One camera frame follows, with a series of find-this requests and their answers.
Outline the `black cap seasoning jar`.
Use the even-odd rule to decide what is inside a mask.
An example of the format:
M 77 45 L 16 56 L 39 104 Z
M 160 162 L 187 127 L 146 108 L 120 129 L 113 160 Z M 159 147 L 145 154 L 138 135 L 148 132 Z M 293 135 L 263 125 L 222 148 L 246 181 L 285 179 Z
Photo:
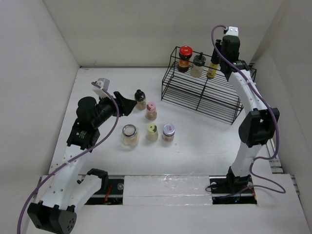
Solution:
M 194 78 L 199 78 L 203 72 L 203 67 L 205 65 L 206 58 L 203 53 L 194 56 L 192 67 L 191 67 L 191 76 Z

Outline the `yellow oil bottle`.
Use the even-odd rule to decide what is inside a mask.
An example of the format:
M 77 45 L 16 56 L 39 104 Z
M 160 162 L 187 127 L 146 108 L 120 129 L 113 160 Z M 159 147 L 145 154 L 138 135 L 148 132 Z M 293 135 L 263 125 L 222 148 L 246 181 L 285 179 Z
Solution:
M 213 79 L 215 77 L 216 71 L 218 69 L 218 58 L 211 58 L 211 63 L 209 65 L 206 77 L 208 79 Z

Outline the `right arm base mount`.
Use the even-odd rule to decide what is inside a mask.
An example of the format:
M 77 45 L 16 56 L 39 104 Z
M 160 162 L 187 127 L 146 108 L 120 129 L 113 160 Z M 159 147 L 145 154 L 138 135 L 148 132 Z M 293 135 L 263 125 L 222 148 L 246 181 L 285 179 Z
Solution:
M 225 176 L 210 176 L 205 191 L 211 193 L 213 205 L 257 204 L 254 189 L 247 185 L 231 187 Z

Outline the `yellow cap spice bottle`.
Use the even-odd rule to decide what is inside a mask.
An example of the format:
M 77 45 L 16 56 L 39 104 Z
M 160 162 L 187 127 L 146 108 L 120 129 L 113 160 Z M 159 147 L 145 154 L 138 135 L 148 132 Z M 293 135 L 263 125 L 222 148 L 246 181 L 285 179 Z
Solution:
M 146 138 L 151 142 L 155 142 L 158 140 L 158 130 L 157 126 L 154 123 L 150 123 L 147 126 Z

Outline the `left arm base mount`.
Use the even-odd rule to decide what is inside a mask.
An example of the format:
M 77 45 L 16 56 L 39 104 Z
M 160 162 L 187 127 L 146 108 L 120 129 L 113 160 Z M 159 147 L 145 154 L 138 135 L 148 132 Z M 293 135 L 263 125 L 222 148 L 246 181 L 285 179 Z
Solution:
M 122 205 L 124 191 L 124 178 L 109 178 L 106 191 L 93 194 L 85 205 Z

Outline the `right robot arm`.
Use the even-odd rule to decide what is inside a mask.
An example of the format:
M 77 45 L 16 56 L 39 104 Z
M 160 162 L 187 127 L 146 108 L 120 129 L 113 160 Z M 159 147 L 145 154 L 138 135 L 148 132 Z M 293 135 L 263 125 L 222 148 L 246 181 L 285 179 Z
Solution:
M 241 144 L 224 179 L 214 185 L 225 196 L 233 196 L 253 187 L 252 167 L 258 152 L 273 136 L 278 135 L 280 112 L 271 108 L 258 93 L 250 68 L 239 59 L 240 40 L 224 36 L 213 40 L 210 65 L 203 53 L 190 46 L 176 49 L 175 60 L 169 63 L 162 80 L 163 100 L 182 105 L 225 122 L 234 122 L 236 114 L 245 110 L 238 129 Z

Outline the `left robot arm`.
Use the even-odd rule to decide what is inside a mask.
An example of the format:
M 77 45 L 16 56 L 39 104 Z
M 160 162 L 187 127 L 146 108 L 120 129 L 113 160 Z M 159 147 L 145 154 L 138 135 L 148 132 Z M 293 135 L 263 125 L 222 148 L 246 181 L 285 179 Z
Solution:
M 107 191 L 106 171 L 92 168 L 82 181 L 78 181 L 78 174 L 100 137 L 99 127 L 111 116 L 128 116 L 137 104 L 119 92 L 114 95 L 113 99 L 103 97 L 96 101 L 93 97 L 83 97 L 78 101 L 77 118 L 66 141 L 60 170 L 54 173 L 41 200 L 27 209 L 36 228 L 54 234 L 71 233 L 78 211 L 93 194 Z

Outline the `red cap sauce bottle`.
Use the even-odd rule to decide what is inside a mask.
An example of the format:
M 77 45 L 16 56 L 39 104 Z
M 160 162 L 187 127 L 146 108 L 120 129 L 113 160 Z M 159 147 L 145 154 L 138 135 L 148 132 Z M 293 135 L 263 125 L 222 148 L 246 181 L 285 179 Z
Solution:
M 190 46 L 182 46 L 179 49 L 179 60 L 177 69 L 179 72 L 186 73 L 189 69 L 189 60 L 193 55 L 193 50 Z

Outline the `black pump cap spice jar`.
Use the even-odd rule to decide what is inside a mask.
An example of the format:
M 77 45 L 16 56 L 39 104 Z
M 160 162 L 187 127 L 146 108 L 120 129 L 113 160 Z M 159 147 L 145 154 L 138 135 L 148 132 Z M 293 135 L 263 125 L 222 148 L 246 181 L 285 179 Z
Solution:
M 137 101 L 136 108 L 138 110 L 144 110 L 146 108 L 146 95 L 142 90 L 138 89 L 135 92 L 135 100 Z

